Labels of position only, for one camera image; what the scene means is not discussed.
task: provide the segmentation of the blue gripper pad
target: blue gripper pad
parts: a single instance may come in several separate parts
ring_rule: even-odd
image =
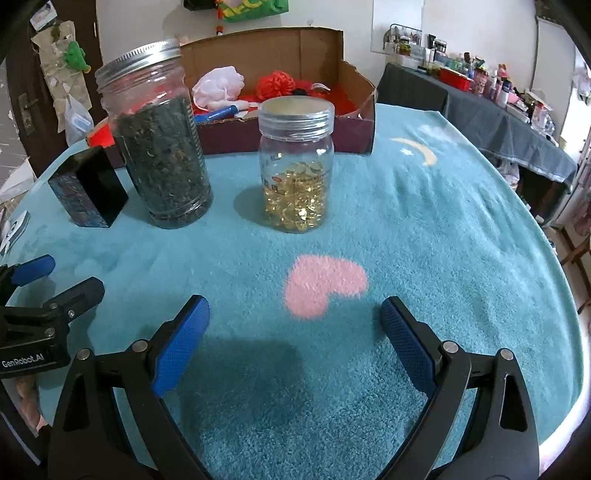
[[[435,367],[412,328],[388,299],[382,303],[379,318],[414,388],[431,397],[437,388]]]
[[[191,299],[197,300],[194,305],[190,305],[191,300],[189,300],[189,304],[185,305],[173,320],[178,321],[178,325],[155,362],[152,389],[160,398],[165,392],[176,387],[209,325],[207,300],[197,296]]]
[[[23,287],[32,281],[48,276],[56,267],[56,261],[51,255],[31,260],[17,266],[12,273],[11,281],[17,287]]]

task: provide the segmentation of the blue pen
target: blue pen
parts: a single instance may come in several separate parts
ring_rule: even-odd
[[[214,112],[209,113],[198,113],[194,115],[193,118],[195,123],[198,124],[206,124],[209,122],[214,122],[216,120],[223,120],[225,118],[229,118],[234,116],[238,113],[238,107],[236,105],[226,106],[224,108],[220,108],[219,110],[215,110]]]

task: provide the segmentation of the table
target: table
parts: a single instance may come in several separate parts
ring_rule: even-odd
[[[576,162],[536,133],[529,125],[489,100],[462,92],[414,70],[388,63],[378,86],[378,102],[441,112],[485,156],[519,164],[557,184],[531,176],[524,193],[535,214],[549,217],[561,196],[572,186]]]
[[[210,326],[164,399],[214,478],[379,474],[426,401],[376,321],[390,295],[467,351],[513,350],[545,441],[579,397],[583,375],[560,264],[502,177],[439,113],[378,105],[376,114],[374,153],[336,156],[331,217],[304,235],[264,225],[255,154],[207,159],[213,206],[185,228],[152,226],[125,171],[129,202],[111,228],[79,228],[47,185],[85,148],[76,144],[15,212],[27,209],[31,220],[6,261],[49,253],[57,267],[13,303],[100,278],[105,298],[72,323],[68,344],[72,353],[107,353],[150,338],[191,294],[204,295]],[[38,379],[50,423],[66,373]],[[131,444],[149,463],[118,400]]]

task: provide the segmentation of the gray tablecloth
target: gray tablecloth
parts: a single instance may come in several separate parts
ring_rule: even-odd
[[[389,63],[378,86],[378,102],[439,111],[485,156],[515,162],[572,186],[576,162],[529,125],[485,98]]]

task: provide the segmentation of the metal screw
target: metal screw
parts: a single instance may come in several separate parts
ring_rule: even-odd
[[[508,348],[502,348],[501,349],[501,357],[503,357],[505,360],[513,360],[515,358],[515,355],[513,355],[513,352],[511,350],[509,350]]]
[[[90,357],[90,350],[88,350],[88,348],[78,350],[78,353],[76,354],[78,360],[86,360],[88,357]]]
[[[447,353],[457,353],[457,351],[460,349],[457,345],[456,342],[443,342],[443,349],[447,352]]]
[[[141,353],[141,352],[145,352],[146,349],[148,348],[148,342],[146,342],[145,340],[136,340],[132,345],[131,345],[131,349],[135,352],[135,353]]]

